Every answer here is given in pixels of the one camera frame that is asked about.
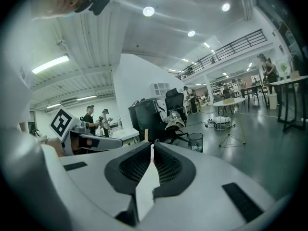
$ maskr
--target balcony railing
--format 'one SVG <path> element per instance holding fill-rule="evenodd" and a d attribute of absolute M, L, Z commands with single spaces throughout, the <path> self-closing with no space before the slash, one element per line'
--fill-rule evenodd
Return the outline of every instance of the balcony railing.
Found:
<path fill-rule="evenodd" d="M 233 41 L 215 50 L 213 53 L 206 55 L 205 57 L 199 59 L 198 61 L 195 61 L 194 64 L 191 64 L 190 66 L 185 68 L 181 73 L 179 73 L 178 78 L 184 79 L 187 76 L 192 75 L 196 73 L 197 71 L 202 70 L 203 68 L 211 64 L 214 64 L 226 57 L 232 56 L 238 52 L 246 50 L 264 41 L 267 41 L 267 39 L 264 36 L 262 29 L 259 29 L 258 31 L 247 34 L 246 36 L 241 37 L 237 39 L 236 41 Z"/>

